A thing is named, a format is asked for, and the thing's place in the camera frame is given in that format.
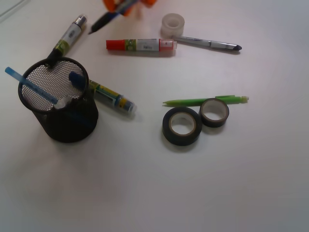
silver pen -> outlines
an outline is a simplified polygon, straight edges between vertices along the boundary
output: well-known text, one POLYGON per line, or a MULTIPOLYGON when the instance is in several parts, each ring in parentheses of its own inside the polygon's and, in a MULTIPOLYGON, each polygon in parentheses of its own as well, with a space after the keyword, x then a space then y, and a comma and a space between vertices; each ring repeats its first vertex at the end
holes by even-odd
POLYGON ((172 39, 178 42, 184 42, 188 44, 200 45, 204 47, 211 47, 211 48, 217 48, 217 49, 224 49, 228 51, 239 51, 242 49, 242 47, 237 44, 223 43, 223 42, 211 41, 211 40, 201 40, 201 39, 195 39, 195 38, 184 37, 184 36, 172 36, 172 39))

black tape roll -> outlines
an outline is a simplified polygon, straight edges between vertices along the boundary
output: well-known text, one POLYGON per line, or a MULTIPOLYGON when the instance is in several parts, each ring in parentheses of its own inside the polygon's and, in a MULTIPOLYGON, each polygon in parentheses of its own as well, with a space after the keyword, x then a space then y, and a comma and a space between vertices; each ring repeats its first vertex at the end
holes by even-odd
POLYGON ((187 146, 194 143, 202 131, 200 116, 187 107, 176 107, 169 110, 163 118, 163 134, 165 138, 174 145, 187 146), (187 134, 178 134, 172 129, 172 121, 178 118, 186 118, 194 123, 194 128, 187 134))
POLYGON ((199 109, 199 115, 202 119, 202 122, 205 126, 217 128, 221 127, 225 124, 228 115, 230 114, 230 111, 228 109, 227 104, 217 98, 209 98, 206 101, 203 102, 201 105, 201 108, 199 109), (219 120, 213 120, 208 117, 206 117, 206 113, 212 112, 218 114, 221 119, 219 120))

mesh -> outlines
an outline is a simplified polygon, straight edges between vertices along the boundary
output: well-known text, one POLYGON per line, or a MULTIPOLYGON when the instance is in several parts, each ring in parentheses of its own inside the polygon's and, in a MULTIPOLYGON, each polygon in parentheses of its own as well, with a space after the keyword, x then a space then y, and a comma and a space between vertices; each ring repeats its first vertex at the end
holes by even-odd
POLYGON ((53 139, 73 143, 87 137, 94 130, 98 120, 98 109, 93 99, 93 91, 79 90, 69 79, 75 72, 88 82, 84 67, 70 58, 58 58, 51 69, 45 66, 49 59, 30 67, 24 77, 44 89, 58 100, 71 96, 72 101, 65 108, 57 110, 54 105, 23 84, 19 84, 18 95, 22 103, 30 109, 45 132, 53 139))
MULTIPOLYGON (((72 85, 69 80, 70 72, 84 76, 83 70, 77 64, 63 60, 57 62, 52 69, 42 64, 26 78, 58 100, 66 96, 78 99, 82 96, 84 90, 79 90, 72 85)), ((31 107, 37 110, 50 111, 54 106, 25 85, 22 86, 22 96, 31 107)))

green mechanical pencil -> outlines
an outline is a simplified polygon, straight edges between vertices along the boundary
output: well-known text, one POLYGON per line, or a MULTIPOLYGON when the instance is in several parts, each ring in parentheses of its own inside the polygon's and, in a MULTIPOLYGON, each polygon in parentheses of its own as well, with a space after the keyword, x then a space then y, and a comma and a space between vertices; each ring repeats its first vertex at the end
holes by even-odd
MULTIPOLYGON (((249 97, 242 96, 242 97, 236 97, 235 95, 226 95, 226 96, 216 96, 215 98, 220 99, 224 101, 226 104, 239 104, 239 103, 247 103, 249 100, 249 97)), ((173 106, 199 106, 202 105, 204 101, 206 101, 207 98, 204 99, 186 99, 186 100, 172 100, 172 101, 165 101, 163 102, 166 105, 173 105, 173 106)))

red marker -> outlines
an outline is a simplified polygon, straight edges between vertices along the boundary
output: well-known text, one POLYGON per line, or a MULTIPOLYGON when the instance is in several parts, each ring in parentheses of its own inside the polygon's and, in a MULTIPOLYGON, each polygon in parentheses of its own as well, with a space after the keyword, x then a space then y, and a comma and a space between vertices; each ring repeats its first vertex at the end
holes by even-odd
POLYGON ((106 49, 121 51, 173 51, 177 48, 177 42, 165 39, 145 40, 107 40, 106 49))

